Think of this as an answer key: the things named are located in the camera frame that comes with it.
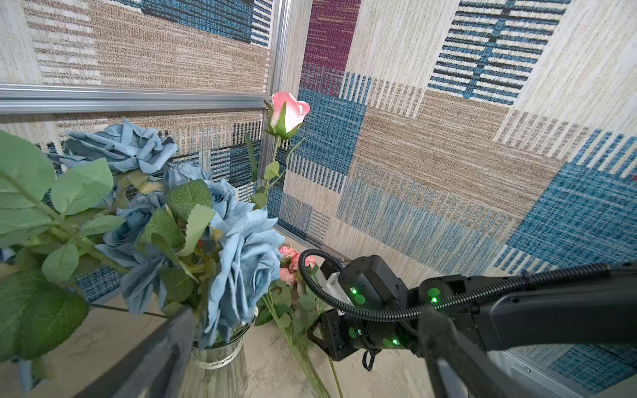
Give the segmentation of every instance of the robotic arm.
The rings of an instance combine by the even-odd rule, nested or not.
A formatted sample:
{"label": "robotic arm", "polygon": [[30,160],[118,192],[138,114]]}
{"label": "robotic arm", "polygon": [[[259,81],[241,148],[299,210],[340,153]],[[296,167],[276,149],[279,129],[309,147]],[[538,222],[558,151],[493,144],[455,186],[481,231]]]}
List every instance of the robotic arm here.
{"label": "robotic arm", "polygon": [[[325,258],[321,271],[328,280],[338,275],[340,297],[349,302],[310,278],[304,266],[309,255]],[[407,289],[377,255],[343,267],[328,253],[309,249],[299,258],[299,271],[308,288],[334,308],[308,329],[311,341],[337,361],[365,350],[368,371],[381,350],[408,349],[427,362],[437,398],[447,398],[449,390],[439,360],[478,398],[532,397],[485,352],[531,344],[637,343],[637,263],[509,277],[442,276]]]}

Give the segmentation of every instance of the black cable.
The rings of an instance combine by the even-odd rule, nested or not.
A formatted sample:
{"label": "black cable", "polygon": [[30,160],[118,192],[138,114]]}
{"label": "black cable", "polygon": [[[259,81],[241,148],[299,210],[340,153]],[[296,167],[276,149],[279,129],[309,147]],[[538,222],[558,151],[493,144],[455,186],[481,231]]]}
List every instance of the black cable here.
{"label": "black cable", "polygon": [[521,290],[527,290],[529,288],[548,285],[551,283],[577,281],[584,278],[597,278],[600,276],[608,276],[610,274],[610,267],[606,264],[589,264],[580,267],[556,269],[530,276],[512,276],[507,280],[484,286],[470,292],[458,294],[437,303],[426,303],[406,309],[378,310],[354,307],[351,304],[335,299],[329,295],[318,283],[314,282],[312,278],[310,278],[310,274],[305,266],[305,258],[310,255],[323,257],[325,261],[332,264],[334,269],[342,269],[342,267],[340,266],[340,261],[338,259],[323,250],[307,249],[301,253],[299,256],[299,272],[307,286],[319,299],[356,318],[388,323],[416,319],[426,307],[433,307],[437,310],[449,309],[471,304],[474,301],[501,297],[512,292],[519,292]]}

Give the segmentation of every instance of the glass vase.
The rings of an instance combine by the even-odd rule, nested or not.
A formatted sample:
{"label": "glass vase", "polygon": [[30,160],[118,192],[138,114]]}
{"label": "glass vase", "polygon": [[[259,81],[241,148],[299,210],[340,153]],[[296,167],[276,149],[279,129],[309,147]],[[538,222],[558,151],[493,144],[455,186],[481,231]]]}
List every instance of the glass vase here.
{"label": "glass vase", "polygon": [[248,365],[239,330],[227,344],[216,343],[200,350],[197,342],[190,351],[180,398],[243,398],[248,388]]}

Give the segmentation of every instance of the pink rose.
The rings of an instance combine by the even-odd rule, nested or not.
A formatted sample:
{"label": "pink rose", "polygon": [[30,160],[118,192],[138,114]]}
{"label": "pink rose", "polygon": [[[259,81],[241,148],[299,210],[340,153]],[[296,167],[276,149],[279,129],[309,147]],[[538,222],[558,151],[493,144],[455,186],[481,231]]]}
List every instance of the pink rose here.
{"label": "pink rose", "polygon": [[286,285],[295,284],[294,273],[291,273],[287,268],[279,268],[279,279],[285,282]]}
{"label": "pink rose", "polygon": [[279,253],[281,253],[281,255],[283,256],[284,259],[286,259],[287,257],[290,257],[290,255],[289,255],[290,252],[293,252],[293,250],[290,249],[287,246],[279,247]]}
{"label": "pink rose", "polygon": [[[300,253],[296,253],[296,255],[292,257],[292,261],[290,261],[290,269],[291,270],[296,271],[297,269],[299,269],[299,257],[300,256],[301,256]],[[310,255],[310,256],[307,256],[307,258],[305,258],[305,266],[306,267],[314,268],[315,265],[317,265],[317,262],[314,259],[314,256]]]}
{"label": "pink rose", "polygon": [[[270,117],[270,134],[279,136],[281,139],[292,138],[296,134],[299,124],[303,123],[303,119],[310,112],[310,105],[303,101],[297,101],[294,96],[288,92],[279,91],[272,96],[274,109]],[[285,128],[277,129],[276,123],[281,115],[281,110],[285,105]]]}

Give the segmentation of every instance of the metal frame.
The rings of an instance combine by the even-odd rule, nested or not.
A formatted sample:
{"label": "metal frame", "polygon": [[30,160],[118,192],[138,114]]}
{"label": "metal frame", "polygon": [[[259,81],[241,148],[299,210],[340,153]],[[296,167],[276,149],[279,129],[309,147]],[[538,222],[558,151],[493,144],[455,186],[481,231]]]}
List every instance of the metal frame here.
{"label": "metal frame", "polygon": [[113,111],[264,109],[283,82],[289,0],[275,0],[267,94],[0,84],[0,115]]}
{"label": "metal frame", "polygon": [[[268,92],[274,94],[281,91],[283,87],[283,72],[285,69],[285,49],[287,48],[287,37],[290,25],[290,0],[278,0],[274,4],[276,15],[276,30],[272,32],[272,46],[270,54],[272,63],[268,74]],[[263,115],[263,131],[261,133],[261,150],[259,151],[259,176],[262,176],[266,166],[271,162],[275,151],[275,138],[265,133],[268,125],[268,115]],[[259,177],[259,186],[263,180]]]}
{"label": "metal frame", "polygon": [[260,94],[0,84],[0,115],[264,108]]}

